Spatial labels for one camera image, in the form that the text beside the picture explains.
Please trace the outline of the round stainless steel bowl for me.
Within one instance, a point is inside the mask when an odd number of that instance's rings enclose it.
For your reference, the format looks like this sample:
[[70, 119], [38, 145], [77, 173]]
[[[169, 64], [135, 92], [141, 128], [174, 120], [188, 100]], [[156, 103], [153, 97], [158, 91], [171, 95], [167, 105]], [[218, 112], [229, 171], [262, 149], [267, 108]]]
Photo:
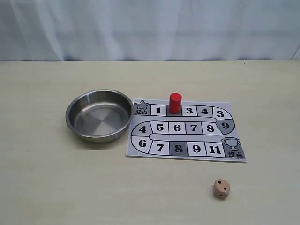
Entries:
[[116, 90], [92, 90], [76, 97], [65, 114], [69, 129], [81, 140], [107, 143], [119, 139], [128, 130], [134, 105]]

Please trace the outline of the paper number game board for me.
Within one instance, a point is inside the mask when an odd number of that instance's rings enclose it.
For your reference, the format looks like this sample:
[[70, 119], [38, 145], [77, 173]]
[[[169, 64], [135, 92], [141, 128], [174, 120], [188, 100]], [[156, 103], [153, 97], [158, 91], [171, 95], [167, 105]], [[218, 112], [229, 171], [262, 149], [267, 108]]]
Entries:
[[246, 162], [228, 102], [182, 101], [171, 114], [167, 100], [134, 99], [127, 157]]

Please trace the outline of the red cylinder game piece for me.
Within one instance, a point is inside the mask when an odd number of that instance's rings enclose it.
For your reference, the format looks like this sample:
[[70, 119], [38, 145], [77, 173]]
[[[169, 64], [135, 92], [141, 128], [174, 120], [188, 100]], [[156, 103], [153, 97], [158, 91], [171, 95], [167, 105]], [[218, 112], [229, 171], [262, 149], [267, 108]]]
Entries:
[[169, 113], [178, 114], [181, 111], [182, 95], [180, 93], [172, 93], [169, 100]]

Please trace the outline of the wooden die with black pips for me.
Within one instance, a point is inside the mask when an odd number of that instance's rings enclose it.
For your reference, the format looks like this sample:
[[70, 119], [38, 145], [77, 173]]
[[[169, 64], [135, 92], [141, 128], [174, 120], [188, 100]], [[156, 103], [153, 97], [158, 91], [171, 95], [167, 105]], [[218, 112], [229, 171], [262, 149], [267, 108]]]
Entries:
[[213, 195], [219, 199], [226, 199], [230, 193], [230, 184], [223, 179], [214, 181]]

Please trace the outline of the white curtain backdrop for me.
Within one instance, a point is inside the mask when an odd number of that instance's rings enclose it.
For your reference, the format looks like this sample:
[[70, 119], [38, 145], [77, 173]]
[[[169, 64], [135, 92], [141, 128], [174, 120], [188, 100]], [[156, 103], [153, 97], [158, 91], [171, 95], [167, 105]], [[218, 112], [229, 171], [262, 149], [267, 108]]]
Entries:
[[298, 60], [297, 0], [3, 0], [0, 58]]

